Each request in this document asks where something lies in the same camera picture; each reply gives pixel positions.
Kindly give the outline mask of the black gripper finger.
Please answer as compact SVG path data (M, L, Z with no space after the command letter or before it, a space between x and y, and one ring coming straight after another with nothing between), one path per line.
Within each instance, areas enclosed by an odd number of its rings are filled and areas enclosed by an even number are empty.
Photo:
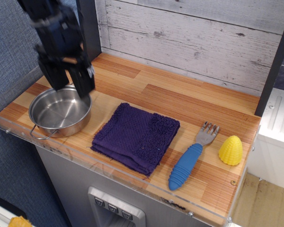
M88 68L70 68L70 76L80 98L87 96L95 89L93 66Z
M69 79L64 68L47 59L38 59L38 64L54 90L60 90L68 85Z

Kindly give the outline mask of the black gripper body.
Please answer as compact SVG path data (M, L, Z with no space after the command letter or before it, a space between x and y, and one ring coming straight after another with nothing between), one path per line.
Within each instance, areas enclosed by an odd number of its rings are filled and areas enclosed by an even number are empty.
M83 61L89 77L94 69L83 54L81 43L83 37L75 14L57 14L33 22L33 27L41 40L35 47L39 58L51 62L58 58L76 58Z

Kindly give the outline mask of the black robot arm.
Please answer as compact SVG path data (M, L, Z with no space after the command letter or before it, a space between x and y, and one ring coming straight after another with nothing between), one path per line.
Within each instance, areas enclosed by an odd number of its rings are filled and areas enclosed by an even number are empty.
M79 97L95 89L92 65L83 51L83 36L73 10L59 0L20 0L37 31L41 44L35 46L38 64L55 90L71 80Z

